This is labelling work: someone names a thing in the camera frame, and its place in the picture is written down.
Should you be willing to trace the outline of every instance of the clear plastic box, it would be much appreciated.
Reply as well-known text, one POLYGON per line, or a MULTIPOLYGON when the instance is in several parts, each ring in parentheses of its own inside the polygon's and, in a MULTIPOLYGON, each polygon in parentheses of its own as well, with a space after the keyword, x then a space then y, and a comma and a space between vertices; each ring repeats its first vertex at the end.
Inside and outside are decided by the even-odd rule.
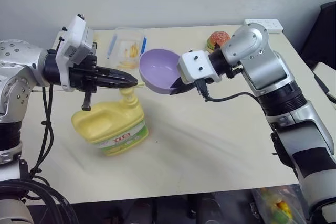
POLYGON ((107 58, 113 68, 134 69, 139 65, 140 54, 144 52, 146 38, 141 28, 118 27, 115 29, 107 58))
POLYGON ((288 185, 252 189, 258 211, 265 223, 306 224, 305 215, 296 194, 297 187, 297 185, 288 185))

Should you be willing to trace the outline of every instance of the purple bowl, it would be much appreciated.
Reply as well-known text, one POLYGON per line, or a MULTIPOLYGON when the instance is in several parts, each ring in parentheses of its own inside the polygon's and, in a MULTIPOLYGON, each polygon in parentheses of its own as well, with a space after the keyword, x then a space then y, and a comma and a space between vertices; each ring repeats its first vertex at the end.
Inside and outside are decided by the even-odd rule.
POLYGON ((179 55, 165 49, 152 49, 143 53, 139 72, 146 86, 159 94, 169 94, 171 85, 180 77, 177 70, 179 55))

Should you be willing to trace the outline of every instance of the plastic bag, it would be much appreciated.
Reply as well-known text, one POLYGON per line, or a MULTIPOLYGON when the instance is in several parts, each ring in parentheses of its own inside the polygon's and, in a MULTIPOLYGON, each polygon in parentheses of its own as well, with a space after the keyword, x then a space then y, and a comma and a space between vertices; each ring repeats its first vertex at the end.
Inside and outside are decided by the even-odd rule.
POLYGON ((266 224, 306 224, 295 185, 252 189, 266 224))

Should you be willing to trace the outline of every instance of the floor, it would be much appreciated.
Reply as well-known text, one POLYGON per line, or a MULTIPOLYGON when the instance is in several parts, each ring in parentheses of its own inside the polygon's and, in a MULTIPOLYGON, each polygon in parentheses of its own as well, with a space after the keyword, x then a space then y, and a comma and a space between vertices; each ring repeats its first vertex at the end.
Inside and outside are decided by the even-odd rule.
MULTIPOLYGON (((221 206, 226 223, 260 224, 251 213, 250 204, 254 201, 250 190, 223 191, 213 193, 221 206)), ((81 224, 105 224, 104 219, 114 214, 116 209, 125 217, 135 200, 118 200, 73 204, 81 224)), ((158 224, 194 224, 196 221, 187 216, 187 196, 166 196, 156 198, 158 208, 158 224)), ((37 224, 51 223, 48 214, 44 215, 44 206, 29 206, 29 210, 37 224)))

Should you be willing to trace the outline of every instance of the hamburger toy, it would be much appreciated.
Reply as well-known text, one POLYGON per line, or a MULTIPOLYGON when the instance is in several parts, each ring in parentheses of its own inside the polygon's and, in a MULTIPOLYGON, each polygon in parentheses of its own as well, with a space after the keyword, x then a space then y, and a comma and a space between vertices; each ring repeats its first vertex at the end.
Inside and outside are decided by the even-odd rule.
POLYGON ((230 40, 229 34, 224 31, 215 31, 206 41, 206 50, 211 53, 221 47, 228 40, 230 40))

